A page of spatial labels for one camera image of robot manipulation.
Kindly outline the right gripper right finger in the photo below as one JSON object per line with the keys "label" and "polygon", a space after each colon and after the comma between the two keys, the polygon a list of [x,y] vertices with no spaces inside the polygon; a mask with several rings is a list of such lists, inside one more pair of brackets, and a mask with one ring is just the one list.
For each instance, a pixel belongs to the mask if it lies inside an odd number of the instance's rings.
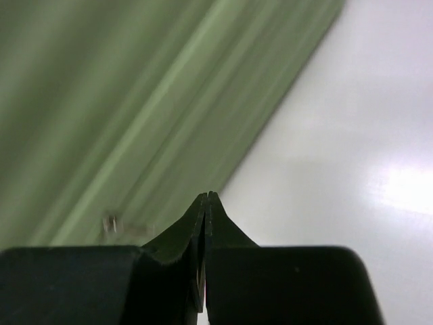
{"label": "right gripper right finger", "polygon": [[227,212],[216,192],[210,191],[207,196],[204,216],[204,261],[206,271],[206,308],[209,324],[215,324],[213,291],[219,287],[212,274],[216,268],[212,261],[212,252],[218,248],[257,248],[258,245],[249,238],[227,215]]}

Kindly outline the green hard-shell suitcase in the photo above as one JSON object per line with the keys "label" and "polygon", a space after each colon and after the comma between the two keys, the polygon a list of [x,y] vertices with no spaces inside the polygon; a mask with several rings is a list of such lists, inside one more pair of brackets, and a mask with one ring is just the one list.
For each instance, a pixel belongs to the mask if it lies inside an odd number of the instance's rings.
{"label": "green hard-shell suitcase", "polygon": [[1,247],[142,244],[221,190],[343,1],[2,1]]}

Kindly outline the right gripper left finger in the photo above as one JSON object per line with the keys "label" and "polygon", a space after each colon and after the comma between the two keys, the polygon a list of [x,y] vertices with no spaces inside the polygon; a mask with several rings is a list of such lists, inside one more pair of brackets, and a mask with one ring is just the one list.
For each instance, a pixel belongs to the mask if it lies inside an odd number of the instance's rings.
{"label": "right gripper left finger", "polygon": [[151,324],[196,324],[204,309],[204,220],[207,194],[199,194],[182,217],[143,246],[144,306]]}

